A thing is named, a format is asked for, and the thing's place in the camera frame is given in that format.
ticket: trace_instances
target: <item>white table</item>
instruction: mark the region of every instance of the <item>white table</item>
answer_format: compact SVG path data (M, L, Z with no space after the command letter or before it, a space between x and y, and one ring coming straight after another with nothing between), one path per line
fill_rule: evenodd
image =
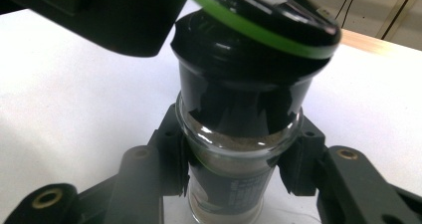
M0 16L1 222L33 190L83 191L148 142L180 89L171 38L157 57L132 58L30 11ZM362 151L388 182L422 195L422 53L365 37L351 45L367 51L339 47L305 114L326 145ZM165 221L194 223L186 199L165 198ZM316 199L287 194L276 170L258 223L319 223Z

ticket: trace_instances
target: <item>green lid edge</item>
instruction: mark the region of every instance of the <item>green lid edge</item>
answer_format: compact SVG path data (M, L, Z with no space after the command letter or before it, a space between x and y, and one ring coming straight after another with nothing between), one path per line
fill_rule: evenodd
M330 58L337 48L338 44L332 46L313 47L308 46L289 38L282 37L271 32L255 23L231 12L226 7L220 5L216 0L194 0L202 6L208 14L229 26L230 28L261 42L276 50L293 54L299 57L310 59Z

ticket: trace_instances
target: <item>black wire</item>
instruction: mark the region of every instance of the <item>black wire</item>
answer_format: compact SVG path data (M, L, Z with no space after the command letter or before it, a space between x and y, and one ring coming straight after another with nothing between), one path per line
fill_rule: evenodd
M335 16L335 19L337 19L338 15L340 15L340 12L341 12L342 8L344 7L345 2L347 2L347 0L344 0L343 4L341 5L340 10L338 10L337 15Z
M345 19L347 19L348 10L350 9L350 6L352 3L353 3L353 0L350 1L350 3L348 4L347 10L345 10L345 15L344 15L343 23L341 24L341 28L343 28L344 26Z
M403 11L403 9L406 7L406 5L407 5L408 2L409 2L409 0L405 0L404 3L402 3L400 9L398 10L397 14L394 16L394 18L391 21L390 25L388 26L387 30L385 30L384 35L382 35L381 40L384 40L385 39L385 37L387 36L388 32L390 31L390 29L392 28L392 26L394 25L394 23L397 21L397 18L399 17L399 15Z

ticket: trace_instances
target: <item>jar lid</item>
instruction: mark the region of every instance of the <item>jar lid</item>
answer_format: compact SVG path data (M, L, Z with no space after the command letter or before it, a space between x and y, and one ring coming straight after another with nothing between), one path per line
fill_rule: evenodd
M335 20L308 0L195 1L235 31L302 58L330 58L341 37Z
M236 137L294 127L312 77L329 61L273 49L203 10L177 21L171 47L183 108L209 130Z

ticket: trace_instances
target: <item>mounting hole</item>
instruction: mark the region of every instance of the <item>mounting hole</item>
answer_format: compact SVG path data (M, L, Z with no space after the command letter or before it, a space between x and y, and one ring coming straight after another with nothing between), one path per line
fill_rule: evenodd
M382 220L387 224L403 224L397 217L391 215L382 215Z
M357 154L353 151L348 150L348 149L339 149L337 151L337 154L340 157L345 158L345 159L350 159L350 160L357 160L358 159Z
M134 154L133 157L136 159L142 159L149 156L149 151L146 149L141 149L141 150L137 150Z
M32 207L35 209L43 209L56 204L62 199L63 191L60 188L53 188L46 190L38 195L32 202Z
M311 132L311 131L305 132L305 135L306 136L315 136L315 134L313 132Z

